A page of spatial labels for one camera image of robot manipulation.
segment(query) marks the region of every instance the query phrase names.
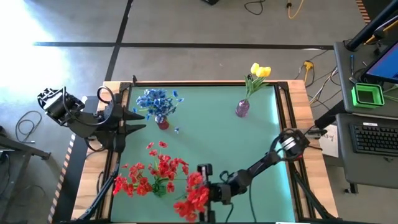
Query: computer monitor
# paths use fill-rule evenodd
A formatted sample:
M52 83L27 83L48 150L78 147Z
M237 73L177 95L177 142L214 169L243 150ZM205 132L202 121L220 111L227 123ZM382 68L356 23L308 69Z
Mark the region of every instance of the computer monitor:
M383 51L381 56L368 66L364 75L398 84L398 41Z

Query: yellow flower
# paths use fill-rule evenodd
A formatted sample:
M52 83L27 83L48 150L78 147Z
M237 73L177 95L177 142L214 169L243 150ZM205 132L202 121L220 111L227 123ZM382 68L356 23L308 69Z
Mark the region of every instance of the yellow flower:
M250 72L254 75L256 74L257 70L259 70L260 65L258 63L254 63L251 68L250 68Z
M271 74L271 67L259 67L256 71L257 77L268 77Z

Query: green basket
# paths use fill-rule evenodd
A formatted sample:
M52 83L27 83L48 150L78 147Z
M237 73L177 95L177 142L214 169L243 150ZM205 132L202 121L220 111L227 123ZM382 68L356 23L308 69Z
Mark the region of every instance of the green basket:
M379 85L356 83L351 90L354 106L377 108L384 105L382 89Z

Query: concrete floor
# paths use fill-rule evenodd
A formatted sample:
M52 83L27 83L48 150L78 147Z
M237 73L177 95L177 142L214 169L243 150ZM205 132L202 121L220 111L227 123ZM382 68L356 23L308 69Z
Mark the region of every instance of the concrete floor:
M294 20L287 18L285 2L266 1L261 16L248 13L245 2L221 0L210 7L199 0L135 0L123 42L332 45L351 38L364 26L354 0L307 0ZM2 78L6 80L0 83L0 108L7 108L0 114L0 124L12 138L17 120L25 112L42 112L35 97L44 88L65 85L78 98L94 95L105 79L113 51L112 47L33 47L32 43L115 42L126 3L35 0L12 1L0 7L0 21L4 23L0 40L5 43ZM253 62L271 66L271 79L292 79L304 60L320 52L122 47L112 80L130 80L132 75L140 80L236 80L249 72ZM330 72L335 66L333 51L313 62L316 77ZM314 95L323 80L308 88L308 94ZM321 101L339 89L328 83ZM331 107L340 100L341 95L337 95L326 105ZM314 108L314 118L325 111L323 106ZM25 218L29 223L45 223L70 134L44 115L30 139L36 141L36 147L52 152L52 159L44 162L33 157L25 182L42 186L47 196L38 207L41 192L32 189L21 200L31 202L29 209L14 207L10 221ZM395 223L397 190L359 186L359 195L344 195L348 184L341 168L330 166L328 174L340 217Z

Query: black keyboard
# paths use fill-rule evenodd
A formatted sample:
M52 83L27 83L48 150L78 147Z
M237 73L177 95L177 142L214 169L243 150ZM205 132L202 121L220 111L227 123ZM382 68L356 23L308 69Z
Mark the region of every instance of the black keyboard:
M398 128L349 126L354 152L383 156L398 156Z

